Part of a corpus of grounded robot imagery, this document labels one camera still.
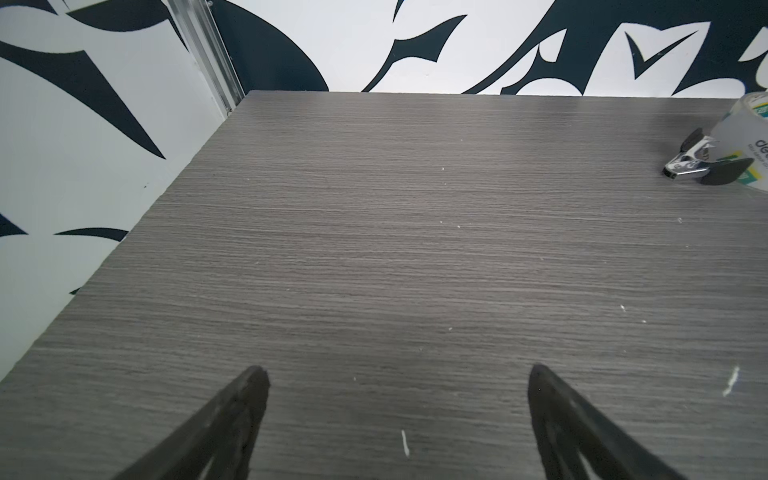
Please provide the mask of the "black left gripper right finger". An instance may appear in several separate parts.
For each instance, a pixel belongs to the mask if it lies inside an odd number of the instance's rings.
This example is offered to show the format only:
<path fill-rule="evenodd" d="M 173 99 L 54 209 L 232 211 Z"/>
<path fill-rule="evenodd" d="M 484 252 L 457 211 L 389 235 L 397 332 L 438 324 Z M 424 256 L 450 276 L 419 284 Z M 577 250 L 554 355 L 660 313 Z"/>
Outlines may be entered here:
<path fill-rule="evenodd" d="M 527 389 L 532 429 L 548 479 L 681 479 L 553 370 L 535 364 Z"/>

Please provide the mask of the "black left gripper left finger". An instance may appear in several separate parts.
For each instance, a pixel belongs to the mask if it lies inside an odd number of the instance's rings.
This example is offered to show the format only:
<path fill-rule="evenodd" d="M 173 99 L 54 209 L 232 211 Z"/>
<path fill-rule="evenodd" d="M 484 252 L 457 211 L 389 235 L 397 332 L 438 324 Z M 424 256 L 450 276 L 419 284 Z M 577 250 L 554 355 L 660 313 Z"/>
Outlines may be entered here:
<path fill-rule="evenodd" d="M 246 479 L 270 381 L 250 366 L 118 479 Z"/>

